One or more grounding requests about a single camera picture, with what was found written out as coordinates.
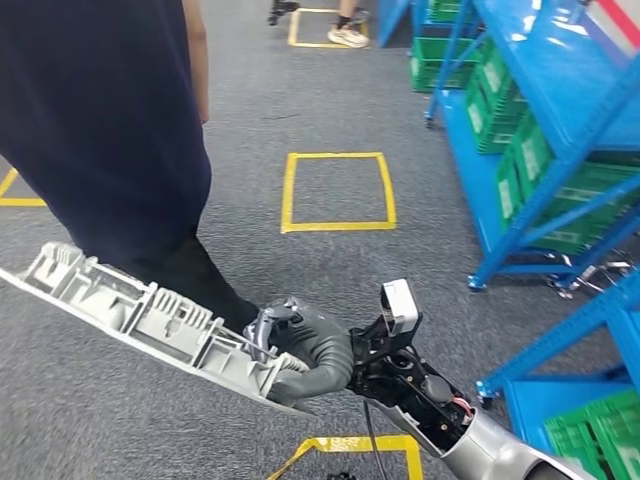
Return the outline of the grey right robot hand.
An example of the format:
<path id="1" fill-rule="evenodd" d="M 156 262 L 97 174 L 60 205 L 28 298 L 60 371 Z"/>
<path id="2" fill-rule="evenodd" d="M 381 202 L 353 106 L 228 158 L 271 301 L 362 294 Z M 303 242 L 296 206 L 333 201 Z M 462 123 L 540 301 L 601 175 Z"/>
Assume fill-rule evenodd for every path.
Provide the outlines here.
<path id="1" fill-rule="evenodd" d="M 348 333 L 340 322 L 296 297 L 278 299 L 260 309 L 242 331 L 255 360 L 275 347 L 295 357 L 304 371 L 288 365 L 272 384 L 267 398 L 287 407 L 344 388 L 352 372 Z"/>

